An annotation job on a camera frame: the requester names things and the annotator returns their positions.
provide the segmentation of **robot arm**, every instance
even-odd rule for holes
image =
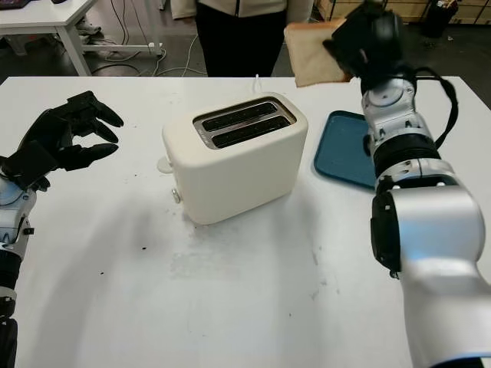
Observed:
[[[364,144],[377,176],[372,248],[400,279],[414,366],[478,367],[479,357],[491,357],[491,287],[476,266],[485,225],[476,201],[437,151],[456,121],[455,90],[436,78],[453,109],[435,143],[415,109],[417,70],[403,61],[401,32],[399,17],[365,3],[325,47],[361,78],[369,125]]]
[[[46,110],[24,136],[18,151],[0,158],[0,368],[15,364],[17,323],[15,283],[29,235],[28,216],[36,192],[50,186],[45,176],[56,169],[75,170],[109,156],[117,137],[99,119],[115,127],[123,121],[90,91],[69,98],[60,107]],[[110,143],[85,148],[73,145],[74,136],[96,133]]]

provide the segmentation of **table surface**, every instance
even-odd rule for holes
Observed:
[[[452,82],[460,117],[440,152],[489,225],[491,111]],[[0,86],[3,156],[45,108],[85,90],[125,121],[114,155],[53,172],[38,194],[17,286],[19,367],[410,366],[400,285],[371,254],[373,193],[312,169],[329,113],[361,112],[359,84],[296,89],[272,78],[262,89],[308,118],[295,188],[197,226],[173,201],[173,177],[156,169],[161,127],[249,96],[252,80],[14,77]],[[420,83],[417,108],[434,136],[443,131],[450,103],[438,83]],[[479,268],[491,280],[489,244]]]
[[[85,13],[97,0],[34,0],[22,9],[0,11],[0,28],[65,26]]]

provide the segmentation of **black pants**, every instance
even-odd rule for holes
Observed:
[[[283,45],[286,11],[238,18],[198,4],[196,26],[210,77],[270,77]]]

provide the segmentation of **person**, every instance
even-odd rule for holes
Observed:
[[[307,21],[313,0],[171,0],[174,19],[196,18],[210,77],[270,77],[290,22]]]

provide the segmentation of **white toaster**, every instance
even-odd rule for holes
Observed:
[[[290,192],[307,129],[304,115],[282,95],[255,95],[169,122],[159,169],[174,174],[173,194],[189,217],[212,224]]]

